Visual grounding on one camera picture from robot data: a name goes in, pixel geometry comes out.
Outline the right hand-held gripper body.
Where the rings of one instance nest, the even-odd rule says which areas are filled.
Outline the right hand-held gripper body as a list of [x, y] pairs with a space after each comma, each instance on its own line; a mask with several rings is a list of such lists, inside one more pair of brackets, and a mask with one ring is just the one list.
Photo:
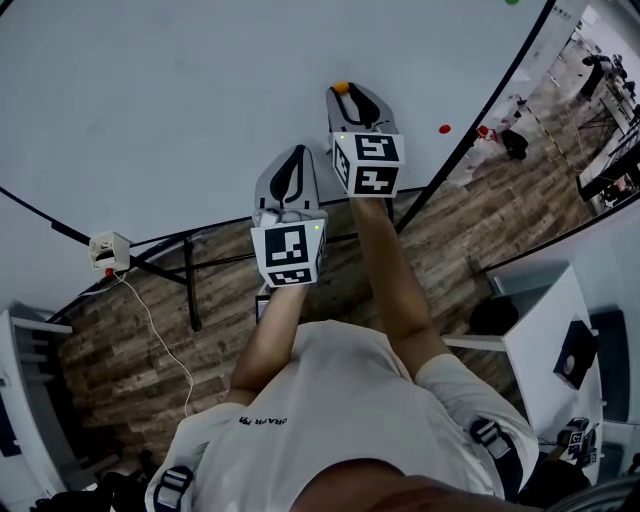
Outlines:
[[404, 137], [400, 134], [332, 134], [332, 168], [349, 197], [394, 198], [403, 167]]

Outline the person's left forearm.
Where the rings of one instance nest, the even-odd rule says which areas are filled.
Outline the person's left forearm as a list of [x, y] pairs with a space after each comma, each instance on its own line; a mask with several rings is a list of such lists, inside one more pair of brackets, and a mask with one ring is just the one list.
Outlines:
[[225, 403], [248, 406], [288, 365], [306, 295], [306, 285], [275, 290], [238, 357]]

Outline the person's right forearm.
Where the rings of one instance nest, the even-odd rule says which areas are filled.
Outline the person's right forearm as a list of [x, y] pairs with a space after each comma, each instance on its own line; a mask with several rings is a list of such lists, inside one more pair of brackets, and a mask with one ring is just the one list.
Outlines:
[[374, 303], [391, 348], [411, 377], [449, 353], [431, 316], [424, 290], [404, 252], [385, 204], [350, 200]]

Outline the clear red-capped water bottle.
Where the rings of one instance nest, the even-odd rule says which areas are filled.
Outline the clear red-capped water bottle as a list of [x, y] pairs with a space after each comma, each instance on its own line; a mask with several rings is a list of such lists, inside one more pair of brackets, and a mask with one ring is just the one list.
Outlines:
[[492, 135], [494, 130], [481, 125], [476, 132], [476, 140], [447, 177], [447, 181], [454, 186], [463, 187], [471, 183], [477, 168], [493, 152], [494, 140]]

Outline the black whiteboard stand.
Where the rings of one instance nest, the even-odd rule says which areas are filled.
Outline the black whiteboard stand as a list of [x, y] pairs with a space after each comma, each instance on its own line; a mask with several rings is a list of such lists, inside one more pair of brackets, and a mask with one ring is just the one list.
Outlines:
[[[408, 193], [417, 193], [420, 192], [415, 201], [408, 208], [406, 213], [398, 220], [394, 221], [394, 213], [393, 213], [393, 200], [385, 200], [387, 204], [387, 211], [389, 217], [392, 221], [395, 222], [396, 231], [398, 233], [402, 232], [404, 228], [406, 228], [418, 212], [426, 205], [429, 199], [433, 196], [436, 191], [436, 186], [427, 185], [425, 187], [407, 189], [401, 191], [400, 195], [408, 194]], [[157, 237], [155, 239], [134, 243], [133, 246], [143, 246], [149, 245], [151, 242], [158, 242], [150, 249], [144, 251], [139, 256], [132, 257], [132, 267], [139, 268], [144, 270], [145, 272], [151, 273], [153, 275], [157, 275], [163, 279], [167, 279], [178, 284], [184, 285], [186, 287], [186, 296], [187, 296], [187, 304], [188, 304], [188, 312], [189, 312], [189, 320], [190, 325], [193, 331], [198, 331], [201, 329], [201, 321], [197, 308], [197, 295], [196, 295], [196, 284], [195, 284], [195, 273], [199, 270], [204, 270], [208, 268], [220, 267], [223, 265], [228, 265], [232, 263], [242, 262], [250, 259], [255, 259], [256, 254], [252, 249], [251, 251], [245, 251], [245, 253], [234, 254], [226, 257], [219, 257], [217, 259], [211, 259], [202, 262], [194, 262], [193, 260], [193, 243], [197, 236], [203, 234], [210, 234], [211, 232], [217, 232], [220, 229], [226, 226], [234, 226], [243, 222], [248, 222], [249, 217], [243, 217], [238, 219], [233, 219], [231, 221], [225, 221], [217, 224], [210, 224], [205, 226], [200, 226], [197, 228], [192, 228], [185, 231], [180, 231], [176, 233], [172, 233], [170, 235], [166, 235], [163, 237]], [[326, 242], [329, 244], [332, 243], [342, 243], [347, 241], [355, 240], [355, 233], [341, 234], [328, 236]], [[181, 250], [183, 263], [182, 266], [164, 269], [162, 267], [158, 267], [157, 265], [151, 263], [151, 258], [155, 256], [159, 256], [160, 253], [164, 250], [173, 250], [175, 246]]]

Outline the black bag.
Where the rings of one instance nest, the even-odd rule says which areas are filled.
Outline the black bag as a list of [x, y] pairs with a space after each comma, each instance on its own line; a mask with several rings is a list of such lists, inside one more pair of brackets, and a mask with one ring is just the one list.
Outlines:
[[526, 158], [529, 143], [522, 135], [506, 129], [501, 133], [501, 140], [510, 158], [520, 161]]

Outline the person's white t-shirt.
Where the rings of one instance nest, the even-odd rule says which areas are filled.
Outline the person's white t-shirt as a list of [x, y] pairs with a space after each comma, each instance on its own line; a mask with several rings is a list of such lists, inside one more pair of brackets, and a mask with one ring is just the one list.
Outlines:
[[145, 495], [147, 512], [289, 512], [322, 471], [373, 460], [477, 494], [516, 495], [538, 442], [457, 357], [411, 377], [386, 336], [306, 323], [292, 359], [251, 404], [183, 420]]

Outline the black round bin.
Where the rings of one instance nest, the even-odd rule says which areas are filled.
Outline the black round bin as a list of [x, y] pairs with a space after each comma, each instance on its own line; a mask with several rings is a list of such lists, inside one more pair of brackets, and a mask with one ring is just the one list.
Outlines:
[[494, 297], [474, 308], [469, 318], [469, 327], [478, 335], [502, 336], [518, 320], [519, 312], [508, 297]]

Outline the white desk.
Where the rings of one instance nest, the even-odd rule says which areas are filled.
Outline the white desk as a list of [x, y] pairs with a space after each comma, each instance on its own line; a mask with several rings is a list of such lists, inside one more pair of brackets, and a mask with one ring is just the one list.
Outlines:
[[603, 440], [603, 398], [599, 363], [573, 389], [553, 373], [573, 321], [590, 326], [589, 313], [575, 271], [564, 263], [533, 273], [494, 277], [499, 294], [510, 299], [519, 319], [506, 334], [445, 334], [452, 347], [504, 352], [516, 377], [527, 417], [537, 437], [548, 442], [575, 417], [586, 417]]

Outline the black box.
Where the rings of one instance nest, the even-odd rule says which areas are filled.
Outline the black box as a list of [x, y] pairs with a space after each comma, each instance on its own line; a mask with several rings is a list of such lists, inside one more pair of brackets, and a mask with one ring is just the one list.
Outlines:
[[581, 320], [570, 323], [553, 373], [566, 385], [579, 390], [599, 348], [597, 338]]

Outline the white shelf unit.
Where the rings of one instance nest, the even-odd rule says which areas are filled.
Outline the white shelf unit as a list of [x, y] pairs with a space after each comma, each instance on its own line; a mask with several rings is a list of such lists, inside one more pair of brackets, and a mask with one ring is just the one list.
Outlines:
[[0, 400], [29, 471], [27, 482], [38, 497], [51, 497], [67, 489], [62, 468], [75, 457], [46, 387], [54, 376], [40, 369], [47, 356], [36, 351], [36, 331], [49, 334], [55, 327], [0, 313]]

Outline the black chair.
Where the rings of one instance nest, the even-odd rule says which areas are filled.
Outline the black chair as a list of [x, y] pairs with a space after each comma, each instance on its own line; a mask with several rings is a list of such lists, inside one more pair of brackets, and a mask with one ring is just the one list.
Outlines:
[[157, 469], [152, 453], [139, 454], [141, 469], [130, 475], [108, 472], [94, 490], [68, 491], [39, 499], [30, 512], [147, 512], [145, 492]]

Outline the dark blue panel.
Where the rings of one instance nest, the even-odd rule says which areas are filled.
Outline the dark blue panel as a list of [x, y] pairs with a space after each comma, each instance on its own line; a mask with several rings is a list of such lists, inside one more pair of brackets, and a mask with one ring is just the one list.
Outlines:
[[22, 454], [3, 398], [0, 395], [0, 452], [6, 458]]

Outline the white switch box red button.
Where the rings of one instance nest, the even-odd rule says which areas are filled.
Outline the white switch box red button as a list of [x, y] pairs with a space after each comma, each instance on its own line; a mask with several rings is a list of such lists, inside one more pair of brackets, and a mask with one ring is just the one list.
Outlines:
[[120, 234], [110, 231], [94, 236], [89, 241], [91, 267], [112, 276], [131, 266], [130, 241]]

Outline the black frame table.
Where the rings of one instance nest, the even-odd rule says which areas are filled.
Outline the black frame table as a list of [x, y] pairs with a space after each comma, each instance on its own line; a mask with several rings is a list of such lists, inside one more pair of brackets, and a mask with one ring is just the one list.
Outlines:
[[604, 192], [624, 175], [629, 175], [634, 183], [640, 185], [640, 105], [635, 106], [631, 121], [623, 129], [606, 104], [603, 101], [600, 103], [604, 108], [580, 125], [578, 130], [600, 129], [600, 153], [617, 130], [622, 132], [622, 136], [617, 146], [606, 153], [606, 161], [600, 171], [586, 180], [576, 179], [578, 193], [584, 203]]

